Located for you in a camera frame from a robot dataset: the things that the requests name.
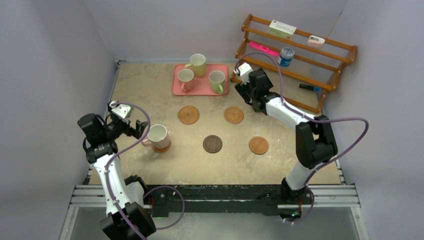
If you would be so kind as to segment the pink mug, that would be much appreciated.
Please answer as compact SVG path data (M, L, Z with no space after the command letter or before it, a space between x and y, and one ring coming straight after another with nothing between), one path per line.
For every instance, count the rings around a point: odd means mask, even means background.
M178 72L177 78L180 83L180 90L183 93L192 91L195 88L194 72L190 69L182 69Z
M145 147L155 147L157 149L165 149L171 143L168 129L162 124L155 124L150 127L147 137L141 141Z

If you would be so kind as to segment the smooth light wooden coaster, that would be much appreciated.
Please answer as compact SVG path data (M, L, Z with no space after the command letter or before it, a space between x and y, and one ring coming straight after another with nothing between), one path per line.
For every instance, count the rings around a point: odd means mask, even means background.
M165 153L169 150L171 144L171 141L167 142L167 144L165 142L154 142L154 145L152 145L151 148L156 153Z

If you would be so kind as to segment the woven rattan coaster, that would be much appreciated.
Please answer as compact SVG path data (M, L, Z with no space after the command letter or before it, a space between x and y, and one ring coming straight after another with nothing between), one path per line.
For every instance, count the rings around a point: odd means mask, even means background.
M231 124L239 124L244 119L244 112L237 106L230 106L224 111L224 119Z
M177 118L182 124L191 125L198 121L200 112L196 107L187 105L178 111Z

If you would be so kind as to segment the green mug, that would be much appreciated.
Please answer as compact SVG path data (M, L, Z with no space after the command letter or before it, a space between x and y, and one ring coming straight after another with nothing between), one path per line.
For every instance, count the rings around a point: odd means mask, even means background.
M209 76L209 87L210 90L215 93L222 95L225 92L225 74L222 71L214 70L212 71Z

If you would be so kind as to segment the pink mug front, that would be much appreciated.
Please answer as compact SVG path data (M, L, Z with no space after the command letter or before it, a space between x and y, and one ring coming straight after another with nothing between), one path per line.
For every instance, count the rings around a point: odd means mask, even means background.
M192 91L195 88L194 72L190 69L182 69L178 72L177 78L180 83L180 90L183 93Z

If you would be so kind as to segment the dark walnut wooden coaster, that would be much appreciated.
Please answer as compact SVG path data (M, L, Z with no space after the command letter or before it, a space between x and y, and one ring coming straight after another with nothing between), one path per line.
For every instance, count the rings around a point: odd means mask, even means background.
M217 135L208 135L203 140L202 146L206 152L214 154L222 149L223 142Z

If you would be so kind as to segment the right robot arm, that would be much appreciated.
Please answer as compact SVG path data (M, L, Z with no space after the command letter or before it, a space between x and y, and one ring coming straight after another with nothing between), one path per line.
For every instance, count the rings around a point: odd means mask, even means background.
M288 204L294 203L306 192L307 182L318 165L328 163L338 153L331 124L325 115L313 116L289 104L280 94L272 92L273 84L266 72L253 70L248 63L234 68L241 82L235 85L244 102L256 113L271 116L295 131L297 163L283 178L280 196Z

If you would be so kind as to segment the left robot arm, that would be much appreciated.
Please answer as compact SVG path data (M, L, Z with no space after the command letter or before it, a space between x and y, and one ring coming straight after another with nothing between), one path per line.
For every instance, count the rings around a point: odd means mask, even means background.
M150 118L131 126L133 109L145 111L129 102L112 100L107 104L110 122L89 113L77 121L85 134L86 159L98 173L106 201L106 218L102 231L111 240L145 240L156 232L150 213L143 205L149 199L146 184L139 176L124 178L120 154L140 144L151 127Z

